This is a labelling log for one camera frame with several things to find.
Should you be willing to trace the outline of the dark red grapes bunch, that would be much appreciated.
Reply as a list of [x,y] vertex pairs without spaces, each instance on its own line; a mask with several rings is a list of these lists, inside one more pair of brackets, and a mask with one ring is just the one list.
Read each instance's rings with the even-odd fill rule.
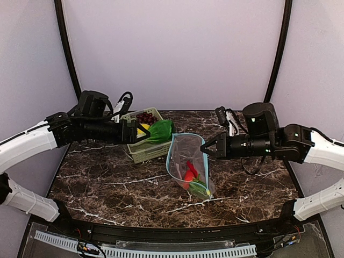
[[158,121],[158,118],[152,113],[142,112],[136,115],[136,119],[140,124],[153,125]]

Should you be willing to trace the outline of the long red chili pepper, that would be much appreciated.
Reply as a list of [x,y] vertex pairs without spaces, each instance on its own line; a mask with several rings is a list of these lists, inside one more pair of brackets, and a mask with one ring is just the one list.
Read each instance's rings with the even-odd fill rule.
[[198,172],[190,161],[187,161],[189,174],[192,174],[193,178],[197,178]]

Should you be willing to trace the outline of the clear zip top bag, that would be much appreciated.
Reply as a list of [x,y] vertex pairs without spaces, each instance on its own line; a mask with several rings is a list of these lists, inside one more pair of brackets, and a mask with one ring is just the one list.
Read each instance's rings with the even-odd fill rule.
[[207,200],[213,198],[215,186],[210,179],[207,154],[200,150],[203,144],[205,140],[198,134],[173,134],[166,170],[184,190]]

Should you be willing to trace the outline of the orange red chili pepper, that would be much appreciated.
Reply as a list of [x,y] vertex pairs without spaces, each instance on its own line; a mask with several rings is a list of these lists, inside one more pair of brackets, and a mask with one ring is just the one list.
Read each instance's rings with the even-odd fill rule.
[[190,187],[190,183],[189,182],[192,182],[192,181],[195,181],[198,179],[198,172],[195,170],[187,170],[186,174],[185,174],[185,177],[184,177],[184,182],[183,182],[183,188],[185,190],[188,190],[189,187]]

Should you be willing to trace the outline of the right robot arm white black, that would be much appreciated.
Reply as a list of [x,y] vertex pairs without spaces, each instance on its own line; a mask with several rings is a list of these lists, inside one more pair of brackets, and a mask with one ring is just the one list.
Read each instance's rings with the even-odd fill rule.
[[[343,143],[335,141],[316,128],[298,124],[280,127],[271,103],[253,103],[242,114],[247,133],[230,135],[223,132],[201,145],[203,153],[216,159],[266,157],[299,164],[319,164],[343,170]],[[309,217],[343,205],[343,179],[330,187],[304,198],[286,202],[281,217],[304,221]]]

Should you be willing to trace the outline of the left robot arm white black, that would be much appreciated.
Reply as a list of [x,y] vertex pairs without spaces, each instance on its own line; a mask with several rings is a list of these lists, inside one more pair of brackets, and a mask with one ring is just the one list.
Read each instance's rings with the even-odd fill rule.
[[1,142],[1,204],[53,223],[69,213],[59,201],[40,196],[10,179],[6,171],[39,153],[72,142],[99,140],[114,145],[136,144],[150,137],[139,122],[120,119],[128,112],[133,95],[125,92],[113,106],[109,97],[97,91],[83,91],[68,112],[58,112],[35,126]]

